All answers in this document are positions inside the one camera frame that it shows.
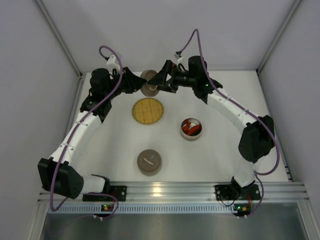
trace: white table surface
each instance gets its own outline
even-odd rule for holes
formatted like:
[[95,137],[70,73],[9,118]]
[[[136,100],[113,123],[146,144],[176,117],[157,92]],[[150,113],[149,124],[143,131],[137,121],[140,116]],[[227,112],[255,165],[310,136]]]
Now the white table surface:
[[[211,71],[210,76],[238,102],[254,113],[268,114],[255,71]],[[87,73],[81,103],[88,95],[91,73]],[[83,150],[77,171],[83,175],[97,174],[111,181],[142,182],[229,182],[235,174],[240,153],[240,133],[219,112],[194,96],[192,89],[180,87],[176,94],[160,92],[164,106],[160,121],[151,125],[136,122],[132,107],[145,96],[139,91],[117,96],[103,124],[95,131]],[[184,119],[196,118],[203,127],[202,136],[193,142],[183,139],[179,126]],[[143,175],[137,166],[139,153],[154,149],[162,157],[162,169],[154,176]],[[259,172],[269,171],[276,162],[276,151],[256,164]],[[265,182],[287,182],[283,164]]]

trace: round yellow waffle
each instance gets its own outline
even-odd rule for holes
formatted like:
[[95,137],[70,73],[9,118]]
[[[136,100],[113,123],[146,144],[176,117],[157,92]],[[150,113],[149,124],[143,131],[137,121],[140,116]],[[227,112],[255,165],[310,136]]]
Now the round yellow waffle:
[[132,108],[133,118],[140,124],[154,124],[164,115],[164,106],[152,97],[137,101]]

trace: white wall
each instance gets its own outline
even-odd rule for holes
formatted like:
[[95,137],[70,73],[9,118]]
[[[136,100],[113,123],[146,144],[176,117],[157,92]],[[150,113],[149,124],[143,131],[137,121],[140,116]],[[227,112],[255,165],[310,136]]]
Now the white wall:
[[24,240],[37,164],[63,138],[77,77],[31,0],[0,2],[0,238]]
[[[211,70],[255,70],[294,0],[44,0],[83,72],[100,45],[133,71],[159,70],[199,28]],[[186,56],[198,55],[194,41]]]
[[320,219],[320,1],[301,4],[261,81],[293,177]]

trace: orange-red object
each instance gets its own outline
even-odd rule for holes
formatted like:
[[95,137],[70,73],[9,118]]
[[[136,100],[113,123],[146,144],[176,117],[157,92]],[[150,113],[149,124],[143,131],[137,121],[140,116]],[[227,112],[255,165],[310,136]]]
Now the orange-red object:
[[186,123],[186,125],[182,128],[182,131],[183,131],[185,134],[187,134],[187,132],[189,131],[190,124],[191,124],[191,122],[188,121],[188,122]]
[[197,126],[193,126],[192,128],[190,128],[190,130],[186,133],[189,136],[192,136],[192,134],[194,134],[195,132],[199,131],[201,129],[200,125]]

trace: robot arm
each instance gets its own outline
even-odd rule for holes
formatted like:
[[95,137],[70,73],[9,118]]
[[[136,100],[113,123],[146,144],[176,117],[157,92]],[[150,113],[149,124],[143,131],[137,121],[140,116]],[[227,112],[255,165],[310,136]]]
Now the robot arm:
[[[211,79],[218,91],[227,96],[221,96],[209,83],[200,56],[188,59],[188,70],[179,66],[182,56],[178,56],[178,65],[167,60],[159,73],[148,81],[150,85],[157,85],[158,90],[176,93],[179,86],[190,87],[195,96],[219,111],[240,132],[241,139],[238,150],[241,154],[241,163],[231,180],[234,195],[241,195],[243,190],[250,188],[255,181],[254,164],[263,156],[268,155],[275,146],[266,129],[245,110],[241,110],[229,100],[232,97],[223,89],[223,86]],[[270,116],[259,118],[274,133],[274,123]]]
[[[54,184],[54,193],[71,199],[77,198],[80,194],[92,192],[110,193],[111,186],[108,178],[98,175],[81,176],[75,169],[77,169],[83,149],[109,113],[112,107],[111,100],[121,93],[132,94],[138,91],[147,81],[124,67],[122,81],[114,94],[96,110],[89,113],[114,89],[119,80],[120,68],[117,67],[113,55],[107,62],[107,68],[112,69],[112,75],[105,68],[98,68],[92,72],[89,94],[81,105],[74,125],[58,149],[48,159],[42,158],[38,163],[42,186],[46,191],[51,189],[55,168],[59,159],[62,158]],[[94,200],[92,196],[83,196],[83,200],[85,197]]]

